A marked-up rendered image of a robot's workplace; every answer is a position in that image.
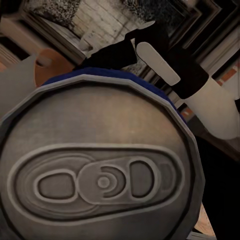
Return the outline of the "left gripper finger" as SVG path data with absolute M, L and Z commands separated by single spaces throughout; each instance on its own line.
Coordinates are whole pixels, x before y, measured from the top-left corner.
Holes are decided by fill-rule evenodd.
M 217 240 L 240 240 L 240 163 L 195 136 L 205 187 L 202 203 Z

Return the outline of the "can of soda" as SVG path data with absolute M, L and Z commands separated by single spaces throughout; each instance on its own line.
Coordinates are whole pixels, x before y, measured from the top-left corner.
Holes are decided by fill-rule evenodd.
M 187 123 L 130 71 L 51 77 L 0 120 L 0 240 L 186 240 L 206 184 Z

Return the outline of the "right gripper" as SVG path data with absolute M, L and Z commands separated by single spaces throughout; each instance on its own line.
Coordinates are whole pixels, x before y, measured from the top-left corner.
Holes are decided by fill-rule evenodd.
M 74 71 L 84 69 L 87 67 L 120 70 L 118 62 L 114 55 L 113 45 L 106 46 L 99 49 L 97 53 L 91 55 L 89 59 L 85 58 L 82 64 L 74 68 Z

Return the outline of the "trash can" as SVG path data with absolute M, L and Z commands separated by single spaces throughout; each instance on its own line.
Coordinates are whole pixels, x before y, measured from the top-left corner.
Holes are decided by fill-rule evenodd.
M 51 64 L 37 65 L 38 55 Z M 0 73 L 0 120 L 47 80 L 72 71 L 59 53 L 45 47 Z

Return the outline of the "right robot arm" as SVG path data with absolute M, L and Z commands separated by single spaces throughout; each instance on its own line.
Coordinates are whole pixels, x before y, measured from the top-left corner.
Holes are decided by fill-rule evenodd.
M 74 71 L 87 67 L 123 71 L 138 62 L 137 55 L 191 108 L 210 134 L 222 140 L 240 137 L 240 99 L 235 100 L 179 43 L 168 50 L 168 32 L 157 21 L 143 24 L 123 41 L 102 49 L 95 37 L 89 28 L 80 39 L 77 47 L 87 53 Z

